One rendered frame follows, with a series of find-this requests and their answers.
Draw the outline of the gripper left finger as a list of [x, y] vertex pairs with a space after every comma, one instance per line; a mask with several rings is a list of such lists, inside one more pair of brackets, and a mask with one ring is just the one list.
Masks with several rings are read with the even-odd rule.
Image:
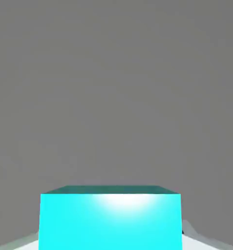
[[17, 239], [15, 241], [9, 242], [7, 244], [1, 245], [0, 250], [14, 250], [19, 247], [23, 247], [25, 245], [28, 245], [34, 241], [37, 241], [39, 238], [39, 232], [30, 234], [24, 238]]

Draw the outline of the small cyan cube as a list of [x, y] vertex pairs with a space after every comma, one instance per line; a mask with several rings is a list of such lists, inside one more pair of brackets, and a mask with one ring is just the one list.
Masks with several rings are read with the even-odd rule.
[[39, 250], [182, 250], [181, 195], [160, 186], [64, 186], [41, 194]]

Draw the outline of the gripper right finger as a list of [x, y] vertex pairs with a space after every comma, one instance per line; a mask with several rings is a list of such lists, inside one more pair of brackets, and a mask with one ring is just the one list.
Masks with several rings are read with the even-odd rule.
[[183, 250], [233, 250], [232, 245], [197, 233], [187, 220], [182, 220], [182, 228]]

